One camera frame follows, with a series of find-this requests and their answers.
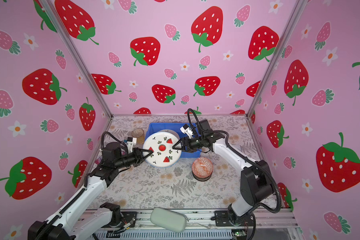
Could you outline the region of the cream floral plate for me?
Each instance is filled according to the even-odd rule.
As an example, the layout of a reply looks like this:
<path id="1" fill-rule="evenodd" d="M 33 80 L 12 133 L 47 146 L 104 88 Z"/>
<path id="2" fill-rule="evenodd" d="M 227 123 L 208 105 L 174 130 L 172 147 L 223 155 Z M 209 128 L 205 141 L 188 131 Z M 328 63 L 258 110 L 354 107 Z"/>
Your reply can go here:
<path id="1" fill-rule="evenodd" d="M 177 139 L 180 138 L 179 134 L 178 134 L 177 132 L 173 131 L 173 130 L 168 130 L 168 129 L 166 129 L 166 130 L 160 130 L 160 132 L 170 133 L 170 134 L 174 135 Z"/>

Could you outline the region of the red patterned bowl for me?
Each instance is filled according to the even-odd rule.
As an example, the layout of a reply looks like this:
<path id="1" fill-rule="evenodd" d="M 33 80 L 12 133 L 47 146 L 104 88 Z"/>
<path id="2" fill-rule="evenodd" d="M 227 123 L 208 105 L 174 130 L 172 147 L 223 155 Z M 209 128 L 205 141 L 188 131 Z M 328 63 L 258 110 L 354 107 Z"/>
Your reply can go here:
<path id="1" fill-rule="evenodd" d="M 198 177 L 212 175 L 213 170 L 213 163 L 204 157 L 196 159 L 192 164 L 192 173 Z"/>

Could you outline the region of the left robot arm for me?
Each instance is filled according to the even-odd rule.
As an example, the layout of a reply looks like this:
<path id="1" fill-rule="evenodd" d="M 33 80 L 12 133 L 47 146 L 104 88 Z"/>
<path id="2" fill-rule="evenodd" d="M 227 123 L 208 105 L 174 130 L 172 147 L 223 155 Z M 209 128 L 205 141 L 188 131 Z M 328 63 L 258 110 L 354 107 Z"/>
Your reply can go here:
<path id="1" fill-rule="evenodd" d="M 108 144 L 102 149 L 100 164 L 89 173 L 80 189 L 59 210 L 44 222 L 34 222 L 28 230 L 29 240 L 85 240 L 104 226 L 129 226 L 120 206 L 105 203 L 91 217 L 77 224 L 87 207 L 100 195 L 123 170 L 137 167 L 154 153 L 152 149 L 132 148 L 122 154 L 122 148 Z"/>

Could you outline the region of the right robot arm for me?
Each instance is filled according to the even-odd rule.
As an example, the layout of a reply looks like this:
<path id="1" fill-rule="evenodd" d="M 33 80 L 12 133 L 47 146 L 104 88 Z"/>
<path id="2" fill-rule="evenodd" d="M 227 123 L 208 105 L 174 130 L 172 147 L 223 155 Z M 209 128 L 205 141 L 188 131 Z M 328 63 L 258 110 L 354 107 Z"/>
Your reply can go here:
<path id="1" fill-rule="evenodd" d="M 213 131 L 207 120 L 197 122 L 196 126 L 185 124 L 180 130 L 187 136 L 175 143 L 174 150 L 193 153 L 208 148 L 240 172 L 241 196 L 228 207 L 227 219 L 231 224 L 241 224 L 259 207 L 273 214 L 281 210 L 282 196 L 267 162 L 255 161 L 240 152 L 230 144 L 229 133 Z"/>

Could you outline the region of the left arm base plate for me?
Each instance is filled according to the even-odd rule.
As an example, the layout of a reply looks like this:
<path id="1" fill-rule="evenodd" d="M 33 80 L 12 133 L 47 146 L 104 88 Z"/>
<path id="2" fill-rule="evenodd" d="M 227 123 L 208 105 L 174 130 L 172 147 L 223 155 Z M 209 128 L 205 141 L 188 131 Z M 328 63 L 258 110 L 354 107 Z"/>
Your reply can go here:
<path id="1" fill-rule="evenodd" d="M 121 212 L 116 217 L 112 216 L 111 221 L 102 226 L 102 228 L 122 228 L 126 224 L 130 224 L 129 228 L 134 228 L 137 219 L 137 212 L 127 211 Z"/>

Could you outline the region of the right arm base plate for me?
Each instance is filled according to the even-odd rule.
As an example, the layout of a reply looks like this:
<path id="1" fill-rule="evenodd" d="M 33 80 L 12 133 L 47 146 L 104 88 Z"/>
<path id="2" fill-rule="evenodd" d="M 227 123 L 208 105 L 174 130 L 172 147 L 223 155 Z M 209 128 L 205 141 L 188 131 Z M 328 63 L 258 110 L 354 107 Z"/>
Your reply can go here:
<path id="1" fill-rule="evenodd" d="M 215 222 L 217 227 L 253 227 L 256 224 L 256 218 L 253 214 L 237 217 L 234 212 L 228 210 L 215 211 L 211 220 Z"/>

